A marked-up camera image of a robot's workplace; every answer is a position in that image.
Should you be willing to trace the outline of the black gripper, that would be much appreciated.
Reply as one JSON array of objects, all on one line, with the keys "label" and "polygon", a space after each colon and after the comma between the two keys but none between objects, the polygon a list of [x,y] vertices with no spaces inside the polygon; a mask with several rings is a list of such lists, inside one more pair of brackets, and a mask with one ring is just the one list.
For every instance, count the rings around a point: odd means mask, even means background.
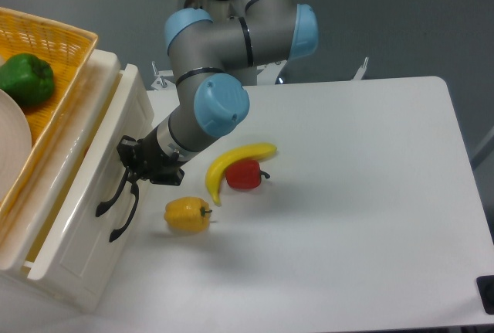
[{"label": "black gripper", "polygon": [[125,171],[113,196],[100,202],[96,207],[95,217],[101,217],[111,209],[120,198],[127,180],[132,183],[130,193],[134,196],[134,204],[127,221],[119,229],[112,230],[110,243],[120,238],[134,219],[140,198],[137,181],[149,181],[155,185],[180,185],[184,177],[182,163],[178,160],[178,151],[175,150],[168,155],[161,150],[156,140],[135,140],[124,135],[117,145],[117,152]]}]

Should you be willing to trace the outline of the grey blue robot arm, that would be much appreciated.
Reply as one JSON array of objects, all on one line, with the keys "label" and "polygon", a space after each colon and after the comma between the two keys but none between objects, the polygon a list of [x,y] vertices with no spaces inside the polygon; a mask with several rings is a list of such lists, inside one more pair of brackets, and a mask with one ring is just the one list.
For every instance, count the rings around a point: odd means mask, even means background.
[{"label": "grey blue robot arm", "polygon": [[310,6],[294,0],[240,2],[240,13],[230,19],[215,20],[206,9],[189,7],[165,22],[179,105],[145,137],[120,139],[120,187],[133,195],[139,181],[180,185],[182,166],[245,119],[249,96],[237,71],[316,51],[318,24]]}]

